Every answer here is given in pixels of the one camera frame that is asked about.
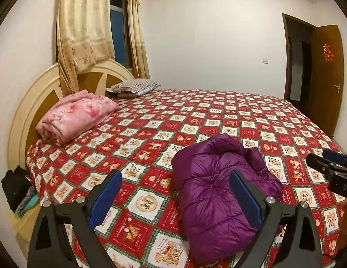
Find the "purple down coat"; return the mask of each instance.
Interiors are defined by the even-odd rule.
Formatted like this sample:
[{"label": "purple down coat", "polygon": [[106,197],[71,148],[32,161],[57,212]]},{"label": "purple down coat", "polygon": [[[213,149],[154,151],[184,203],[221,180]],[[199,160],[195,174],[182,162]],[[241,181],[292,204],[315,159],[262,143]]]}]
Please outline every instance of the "purple down coat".
[{"label": "purple down coat", "polygon": [[171,161],[185,235],[199,264],[244,250],[257,230],[249,225],[228,183],[239,170],[266,196],[281,201],[283,186],[259,150],[246,149],[227,134],[188,146]]}]

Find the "beige curtain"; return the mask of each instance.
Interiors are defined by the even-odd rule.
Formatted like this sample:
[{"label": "beige curtain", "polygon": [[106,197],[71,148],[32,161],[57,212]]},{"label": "beige curtain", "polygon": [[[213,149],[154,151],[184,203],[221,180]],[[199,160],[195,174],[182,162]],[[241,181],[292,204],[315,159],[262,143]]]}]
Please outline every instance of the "beige curtain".
[{"label": "beige curtain", "polygon": [[78,73],[114,58],[109,4],[109,0],[60,0],[57,44],[64,95],[79,91]]},{"label": "beige curtain", "polygon": [[129,32],[134,76],[136,78],[150,78],[140,15],[140,0],[128,0]]}]

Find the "cream headboard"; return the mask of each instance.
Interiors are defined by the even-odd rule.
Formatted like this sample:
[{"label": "cream headboard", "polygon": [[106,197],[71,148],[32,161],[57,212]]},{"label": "cream headboard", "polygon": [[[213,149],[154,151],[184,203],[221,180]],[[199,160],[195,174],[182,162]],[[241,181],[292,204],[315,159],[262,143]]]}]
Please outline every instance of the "cream headboard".
[{"label": "cream headboard", "polygon": [[[105,95],[106,87],[134,79],[133,75],[114,60],[98,63],[78,75],[80,90]],[[8,168],[26,168],[25,155],[31,144],[39,139],[35,127],[45,113],[63,97],[56,63],[29,88],[12,121],[8,141]]]}]

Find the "window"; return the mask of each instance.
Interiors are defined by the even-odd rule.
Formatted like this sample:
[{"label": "window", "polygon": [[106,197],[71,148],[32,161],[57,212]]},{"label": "window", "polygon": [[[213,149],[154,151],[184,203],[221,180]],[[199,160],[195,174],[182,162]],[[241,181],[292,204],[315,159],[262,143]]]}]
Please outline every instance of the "window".
[{"label": "window", "polygon": [[127,0],[110,0],[110,24],[115,60],[127,69],[132,68]]}]

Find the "door frame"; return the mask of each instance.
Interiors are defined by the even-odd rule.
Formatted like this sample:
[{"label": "door frame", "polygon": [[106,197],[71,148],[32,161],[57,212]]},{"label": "door frame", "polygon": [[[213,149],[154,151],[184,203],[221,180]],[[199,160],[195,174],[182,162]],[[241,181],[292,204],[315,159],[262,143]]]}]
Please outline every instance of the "door frame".
[{"label": "door frame", "polygon": [[312,28],[317,28],[315,25],[312,25],[304,20],[301,20],[297,17],[290,16],[288,14],[282,13],[283,16],[283,24],[284,24],[284,31],[285,31],[285,36],[286,36],[286,52],[287,52],[287,70],[286,70],[286,85],[285,85],[285,90],[284,90],[284,99],[289,100],[290,99],[290,90],[292,87],[292,74],[290,72],[290,68],[292,67],[290,65],[291,61],[291,53],[290,53],[290,46],[289,46],[289,35],[288,35],[288,27],[287,27],[287,20],[286,18],[298,21],[300,23],[303,23],[305,25],[308,25]]}]

